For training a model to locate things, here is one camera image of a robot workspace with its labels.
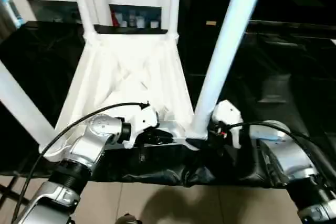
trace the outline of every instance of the white rack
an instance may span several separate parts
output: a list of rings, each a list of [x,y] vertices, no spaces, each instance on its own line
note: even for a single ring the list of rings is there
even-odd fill
[[[211,112],[217,103],[219,93],[229,72],[248,20],[254,10],[256,1],[257,0],[231,0],[230,2],[197,103],[195,116],[188,130],[189,136],[191,137],[206,139],[206,127]],[[95,46],[102,44],[104,40],[109,40],[112,44],[114,38],[125,39],[125,37],[120,35],[97,35],[90,19],[86,0],[77,0],[77,2],[85,28],[86,45],[72,81],[67,100],[61,112],[56,131],[61,130],[64,126],[83,116],[85,97],[92,93],[89,88],[96,88],[96,86],[102,84],[99,80],[104,80],[104,78],[102,78],[103,76],[100,76],[100,79],[92,79],[93,63],[96,61],[100,66],[104,65],[103,62],[99,62],[100,51],[97,50]],[[175,95],[175,99],[173,99],[175,101],[173,101],[173,103],[178,106],[178,109],[175,108],[176,112],[180,113],[180,115],[182,113],[182,117],[190,118],[191,122],[191,104],[175,43],[178,37],[178,11],[179,0],[171,0],[170,26],[167,35],[161,35],[161,37],[149,35],[138,36],[144,36],[144,41],[152,38],[157,41],[164,40],[162,45],[170,50],[170,52],[167,52],[168,56],[165,60],[167,65],[171,67],[170,69],[173,70],[172,72],[167,71],[166,84],[170,88],[169,91]],[[43,148],[51,141],[56,132],[2,63],[0,64],[0,80],[0,99],[2,103],[39,143],[40,148]],[[46,157],[52,161],[60,159],[60,145],[64,147],[65,142],[66,139],[61,139],[58,145],[53,146]]]

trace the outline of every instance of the white metal frame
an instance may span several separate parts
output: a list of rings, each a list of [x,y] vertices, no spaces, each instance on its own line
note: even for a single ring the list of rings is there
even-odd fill
[[[206,127],[213,108],[217,103],[235,53],[244,34],[248,20],[257,0],[231,0],[215,51],[207,71],[207,75],[199,97],[190,136],[206,139]],[[85,29],[86,40],[94,39],[93,27],[86,0],[77,0]],[[178,37],[179,0],[171,0],[170,26],[168,35]],[[15,81],[9,71],[0,62],[0,100],[17,118],[21,125],[38,142],[40,147],[46,146],[55,136],[55,130],[39,112],[24,90]],[[57,153],[60,146],[55,145],[50,153]]]

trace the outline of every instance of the tile floor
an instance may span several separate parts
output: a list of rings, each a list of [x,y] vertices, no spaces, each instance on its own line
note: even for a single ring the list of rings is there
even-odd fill
[[[0,176],[0,184],[10,178]],[[43,179],[34,179],[31,198]],[[19,192],[23,179],[14,191]],[[0,210],[0,224],[10,224],[15,202],[8,199]],[[126,213],[144,224],[299,224],[296,208],[285,190],[90,182],[75,212],[76,224],[113,224]]]

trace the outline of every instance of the black cloth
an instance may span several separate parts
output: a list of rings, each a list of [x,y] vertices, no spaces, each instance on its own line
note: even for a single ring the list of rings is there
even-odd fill
[[[254,28],[243,39],[219,100],[229,99],[241,110],[244,121],[278,120],[306,133],[328,157],[335,157],[336,46],[329,39]],[[100,26],[96,30],[163,33]],[[83,46],[80,26],[40,22],[24,25],[0,45],[1,61],[52,125],[59,116]],[[195,106],[211,55],[181,57]],[[2,127],[0,174],[13,174],[20,161],[32,153],[21,171],[24,176],[38,155],[37,144],[4,107],[0,113],[8,122]],[[184,146],[106,151],[92,180],[271,187],[258,146],[247,137],[242,142],[239,151],[225,148],[194,152]],[[48,177],[54,166],[43,160],[35,177]]]

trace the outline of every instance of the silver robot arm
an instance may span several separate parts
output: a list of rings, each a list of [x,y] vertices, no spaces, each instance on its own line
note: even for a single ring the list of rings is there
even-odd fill
[[[107,144],[134,145],[145,129],[156,127],[158,117],[153,107],[141,110],[130,122],[105,114],[94,116],[85,133],[79,137],[48,181],[37,190],[15,224],[74,223],[71,214],[80,194],[94,172]]]

